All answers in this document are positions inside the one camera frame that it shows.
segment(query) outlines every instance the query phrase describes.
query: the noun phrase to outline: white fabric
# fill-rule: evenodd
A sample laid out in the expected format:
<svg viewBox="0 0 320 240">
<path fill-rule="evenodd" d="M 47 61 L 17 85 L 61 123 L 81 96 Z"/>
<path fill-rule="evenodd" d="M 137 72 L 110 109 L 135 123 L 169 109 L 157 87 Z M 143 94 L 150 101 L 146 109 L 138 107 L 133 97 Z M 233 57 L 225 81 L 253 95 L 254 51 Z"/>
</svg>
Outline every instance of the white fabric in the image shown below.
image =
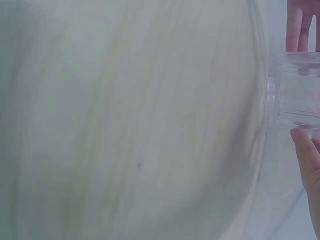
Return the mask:
<svg viewBox="0 0 320 240">
<path fill-rule="evenodd" d="M 0 4 L 1 238 L 241 239 L 268 120 L 263 1 Z"/>
</svg>

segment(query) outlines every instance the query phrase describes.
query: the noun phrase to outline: hand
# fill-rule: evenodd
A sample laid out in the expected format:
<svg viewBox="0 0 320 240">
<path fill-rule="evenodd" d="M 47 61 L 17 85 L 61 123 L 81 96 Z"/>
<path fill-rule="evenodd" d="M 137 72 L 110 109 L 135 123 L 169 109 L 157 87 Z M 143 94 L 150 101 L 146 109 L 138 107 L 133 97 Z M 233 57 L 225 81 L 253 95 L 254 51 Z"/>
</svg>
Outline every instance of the hand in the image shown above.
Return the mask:
<svg viewBox="0 0 320 240">
<path fill-rule="evenodd" d="M 310 139 L 304 130 L 290 131 L 306 190 L 313 229 L 320 240 L 320 139 Z"/>
<path fill-rule="evenodd" d="M 287 52 L 308 51 L 309 28 L 313 15 L 316 16 L 315 51 L 320 52 L 320 0 L 287 0 Z"/>
</svg>

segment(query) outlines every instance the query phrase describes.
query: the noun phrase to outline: finger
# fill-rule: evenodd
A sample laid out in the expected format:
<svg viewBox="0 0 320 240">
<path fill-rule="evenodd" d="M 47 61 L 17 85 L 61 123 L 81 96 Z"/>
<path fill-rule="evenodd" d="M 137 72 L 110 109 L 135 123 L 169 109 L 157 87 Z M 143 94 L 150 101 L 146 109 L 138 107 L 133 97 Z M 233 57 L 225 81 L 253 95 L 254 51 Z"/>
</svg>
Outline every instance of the finger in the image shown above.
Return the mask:
<svg viewBox="0 0 320 240">
<path fill-rule="evenodd" d="M 320 169 L 320 154 L 304 130 L 294 128 L 290 131 L 299 162 L 302 182 L 316 170 Z"/>
<path fill-rule="evenodd" d="M 285 50 L 297 52 L 301 31 L 303 13 L 302 10 L 292 4 L 287 4 Z"/>
<path fill-rule="evenodd" d="M 302 16 L 301 30 L 298 43 L 298 52 L 308 52 L 309 29 L 312 21 L 312 15 Z"/>
<path fill-rule="evenodd" d="M 320 153 L 320 139 L 313 137 L 313 138 L 311 138 L 311 141 L 313 142 L 315 148 Z"/>
<path fill-rule="evenodd" d="M 320 16 L 316 16 L 315 19 L 315 51 L 320 52 Z"/>
</svg>

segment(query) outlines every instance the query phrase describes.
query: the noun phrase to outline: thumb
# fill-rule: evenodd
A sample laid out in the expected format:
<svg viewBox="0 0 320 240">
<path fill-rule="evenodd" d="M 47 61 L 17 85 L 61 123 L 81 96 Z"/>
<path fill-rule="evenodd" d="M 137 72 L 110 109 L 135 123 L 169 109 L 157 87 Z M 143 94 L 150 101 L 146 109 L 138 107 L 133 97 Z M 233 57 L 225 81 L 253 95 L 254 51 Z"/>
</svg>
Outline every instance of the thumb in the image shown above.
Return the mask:
<svg viewBox="0 0 320 240">
<path fill-rule="evenodd" d="M 298 128 L 290 131 L 299 162 L 303 186 L 306 190 L 313 229 L 320 240 L 320 141 Z"/>
<path fill-rule="evenodd" d="M 320 171 L 320 154 L 317 150 L 319 141 L 311 140 L 305 131 L 299 128 L 292 129 L 290 134 L 295 145 L 302 182 L 308 190 L 316 184 L 315 180 L 320 182 L 320 174 L 318 173 Z"/>
</svg>

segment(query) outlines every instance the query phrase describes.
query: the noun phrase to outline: white surface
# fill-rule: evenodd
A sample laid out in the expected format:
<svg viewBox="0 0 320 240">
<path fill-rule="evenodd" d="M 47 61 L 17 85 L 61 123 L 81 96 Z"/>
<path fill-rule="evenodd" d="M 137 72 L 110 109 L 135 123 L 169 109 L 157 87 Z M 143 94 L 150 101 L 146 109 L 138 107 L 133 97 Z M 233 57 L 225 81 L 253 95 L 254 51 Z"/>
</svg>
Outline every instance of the white surface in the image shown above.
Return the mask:
<svg viewBox="0 0 320 240">
<path fill-rule="evenodd" d="M 269 0 L 270 51 L 285 51 L 286 0 Z M 315 50 L 315 24 L 309 51 Z M 245 240 L 316 240 L 288 126 L 270 128 Z"/>
<path fill-rule="evenodd" d="M 263 1 L 0 4 L 1 239 L 242 237 L 267 126 Z"/>
</svg>

